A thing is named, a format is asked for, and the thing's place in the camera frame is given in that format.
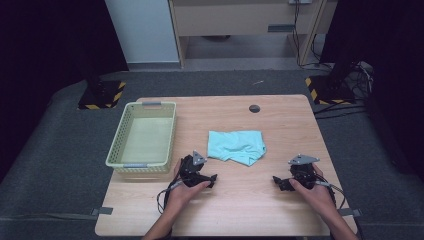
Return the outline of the pale green plastic basket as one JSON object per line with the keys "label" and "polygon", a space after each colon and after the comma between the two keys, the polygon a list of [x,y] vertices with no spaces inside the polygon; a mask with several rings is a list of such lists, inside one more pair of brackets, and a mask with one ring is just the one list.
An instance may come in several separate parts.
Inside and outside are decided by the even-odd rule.
{"label": "pale green plastic basket", "polygon": [[105,164],[119,173],[168,173],[175,127],[175,102],[128,103]]}

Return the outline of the light blue t-shirt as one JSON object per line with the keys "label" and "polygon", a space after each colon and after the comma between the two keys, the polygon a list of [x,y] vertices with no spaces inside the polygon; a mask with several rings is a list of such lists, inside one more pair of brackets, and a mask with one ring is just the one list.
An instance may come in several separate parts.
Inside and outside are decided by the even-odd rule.
{"label": "light blue t-shirt", "polygon": [[261,131],[210,131],[207,156],[222,161],[232,160],[252,166],[267,151]]}

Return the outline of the white cabinet panel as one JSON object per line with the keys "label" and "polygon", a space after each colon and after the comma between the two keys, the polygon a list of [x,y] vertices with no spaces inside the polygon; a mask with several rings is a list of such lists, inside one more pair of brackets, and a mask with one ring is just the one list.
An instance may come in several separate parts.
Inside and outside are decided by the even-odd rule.
{"label": "white cabinet panel", "polygon": [[105,0],[126,62],[178,63],[168,0]]}

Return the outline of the person's left hand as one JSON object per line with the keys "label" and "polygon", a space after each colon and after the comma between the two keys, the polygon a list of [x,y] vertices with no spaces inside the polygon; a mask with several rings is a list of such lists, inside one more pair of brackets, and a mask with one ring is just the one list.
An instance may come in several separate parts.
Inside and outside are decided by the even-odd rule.
{"label": "person's left hand", "polygon": [[194,187],[188,187],[184,183],[175,187],[169,194],[163,216],[176,218],[188,203],[209,185],[210,181],[204,181]]}

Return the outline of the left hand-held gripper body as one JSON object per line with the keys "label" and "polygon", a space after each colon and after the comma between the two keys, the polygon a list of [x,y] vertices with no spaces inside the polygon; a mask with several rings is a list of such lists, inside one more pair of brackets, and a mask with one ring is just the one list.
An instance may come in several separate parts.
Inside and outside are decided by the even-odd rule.
{"label": "left hand-held gripper body", "polygon": [[207,159],[197,151],[194,151],[192,155],[187,155],[181,160],[179,175],[186,186],[194,187],[208,180],[207,176],[200,174],[200,170],[206,162]]}

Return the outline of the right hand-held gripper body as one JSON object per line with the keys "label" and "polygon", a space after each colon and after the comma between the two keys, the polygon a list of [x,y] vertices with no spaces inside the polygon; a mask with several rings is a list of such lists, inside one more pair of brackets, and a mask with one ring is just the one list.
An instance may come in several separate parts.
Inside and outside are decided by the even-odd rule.
{"label": "right hand-held gripper body", "polygon": [[295,156],[288,162],[293,178],[296,179],[303,187],[312,189],[316,181],[313,164],[318,161],[319,158],[304,154],[298,154]]}

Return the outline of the person's right hand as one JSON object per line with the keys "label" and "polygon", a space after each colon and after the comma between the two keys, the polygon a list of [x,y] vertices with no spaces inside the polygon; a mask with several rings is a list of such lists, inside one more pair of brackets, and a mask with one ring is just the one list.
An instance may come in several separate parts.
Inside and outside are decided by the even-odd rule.
{"label": "person's right hand", "polygon": [[324,222],[329,222],[339,217],[339,213],[325,186],[315,185],[312,189],[307,189],[295,179],[290,179],[289,182]]}

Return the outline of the black yellow striped stand base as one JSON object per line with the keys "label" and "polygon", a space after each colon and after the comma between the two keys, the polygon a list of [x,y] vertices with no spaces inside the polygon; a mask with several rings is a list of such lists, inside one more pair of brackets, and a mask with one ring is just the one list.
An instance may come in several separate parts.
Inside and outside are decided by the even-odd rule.
{"label": "black yellow striped stand base", "polygon": [[123,81],[102,81],[88,86],[78,102],[79,109],[114,108],[120,100],[126,83]]}
{"label": "black yellow striped stand base", "polygon": [[333,82],[328,76],[310,76],[305,80],[315,104],[354,104],[353,91],[343,81]]}

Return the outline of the beige wooden desk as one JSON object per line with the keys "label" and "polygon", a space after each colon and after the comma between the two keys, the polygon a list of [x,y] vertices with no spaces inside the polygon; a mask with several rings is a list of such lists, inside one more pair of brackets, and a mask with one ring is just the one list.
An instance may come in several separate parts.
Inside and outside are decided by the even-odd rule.
{"label": "beige wooden desk", "polygon": [[188,39],[286,33],[305,65],[313,39],[329,31],[338,0],[168,0],[177,49],[185,60]]}

